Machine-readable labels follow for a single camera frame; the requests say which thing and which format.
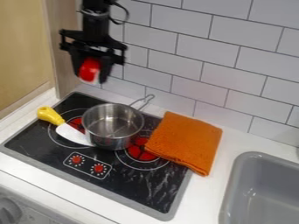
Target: pan handle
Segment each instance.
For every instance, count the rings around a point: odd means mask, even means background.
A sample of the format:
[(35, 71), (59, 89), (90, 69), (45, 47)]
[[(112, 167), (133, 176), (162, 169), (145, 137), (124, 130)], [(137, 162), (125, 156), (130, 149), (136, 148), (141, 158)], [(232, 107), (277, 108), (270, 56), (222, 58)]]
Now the pan handle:
[(146, 95), (145, 97), (143, 97), (143, 98), (141, 98), (141, 99), (138, 99), (138, 100), (136, 100), (136, 101), (133, 101), (131, 104), (129, 104), (129, 106), (130, 107), (132, 107), (134, 104), (136, 104), (137, 102), (142, 102), (142, 101), (144, 101), (144, 104), (140, 107), (140, 108), (138, 108), (137, 110), (141, 110), (141, 109), (143, 109), (145, 106), (147, 106), (149, 103), (150, 103), (150, 101), (152, 100), (152, 99), (154, 99), (155, 98), (155, 96), (153, 95), (153, 94), (148, 94), (148, 95)]

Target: toy stove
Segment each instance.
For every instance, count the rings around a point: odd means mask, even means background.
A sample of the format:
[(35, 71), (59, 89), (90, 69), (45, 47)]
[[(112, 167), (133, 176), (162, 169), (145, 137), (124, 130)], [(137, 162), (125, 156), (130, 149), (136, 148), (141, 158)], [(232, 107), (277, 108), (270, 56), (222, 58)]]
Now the toy stove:
[[(102, 103), (105, 101), (74, 93), (55, 110), (67, 123), (84, 133), (83, 113)], [(70, 142), (56, 134), (56, 127), (39, 120), (16, 134), (1, 150), (140, 212), (168, 221), (174, 216), (191, 175), (187, 168), (144, 150), (151, 132), (160, 123), (159, 118), (151, 115), (144, 115), (144, 119), (142, 131), (126, 150), (107, 151)]]

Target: sink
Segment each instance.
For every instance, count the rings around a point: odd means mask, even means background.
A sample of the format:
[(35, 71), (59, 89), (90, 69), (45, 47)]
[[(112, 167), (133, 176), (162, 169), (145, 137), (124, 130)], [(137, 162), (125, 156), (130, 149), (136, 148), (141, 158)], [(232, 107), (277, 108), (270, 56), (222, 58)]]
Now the sink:
[(260, 152), (238, 156), (219, 224), (298, 224), (299, 164)]

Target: red circle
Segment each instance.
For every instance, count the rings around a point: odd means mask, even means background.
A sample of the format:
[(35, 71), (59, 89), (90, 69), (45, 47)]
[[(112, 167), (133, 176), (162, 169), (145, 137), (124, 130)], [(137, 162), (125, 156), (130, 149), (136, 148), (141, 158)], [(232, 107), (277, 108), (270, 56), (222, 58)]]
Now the red circle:
[(149, 141), (146, 137), (138, 137), (135, 139), (134, 144), (128, 147), (128, 154), (139, 161), (152, 161), (157, 159), (156, 156), (148, 153), (142, 147)]
[(103, 172), (104, 167), (101, 164), (97, 164), (94, 166), (94, 171), (95, 172)]
[(76, 117), (70, 120), (67, 124), (71, 125), (73, 128), (77, 129), (79, 132), (85, 134), (85, 130), (82, 125), (82, 117)]
[(148, 141), (149, 141), (149, 139), (146, 138), (146, 137), (138, 137), (138, 138), (135, 140), (135, 144), (136, 144), (136, 145), (139, 145), (139, 146), (142, 146), (142, 145), (145, 145)]
[(72, 158), (72, 162), (73, 162), (73, 164), (75, 164), (75, 165), (78, 165), (81, 161), (82, 161), (82, 158), (81, 158), (81, 157), (73, 157), (73, 158)]

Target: yellow knife handle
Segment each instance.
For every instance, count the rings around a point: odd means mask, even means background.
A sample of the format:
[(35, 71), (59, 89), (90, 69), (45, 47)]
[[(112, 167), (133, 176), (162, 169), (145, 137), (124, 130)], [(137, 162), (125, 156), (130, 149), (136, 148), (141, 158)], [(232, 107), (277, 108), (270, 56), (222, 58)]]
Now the yellow knife handle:
[(54, 125), (60, 126), (60, 124), (66, 121), (52, 108), (41, 107), (38, 109), (38, 118), (40, 120), (52, 123)]

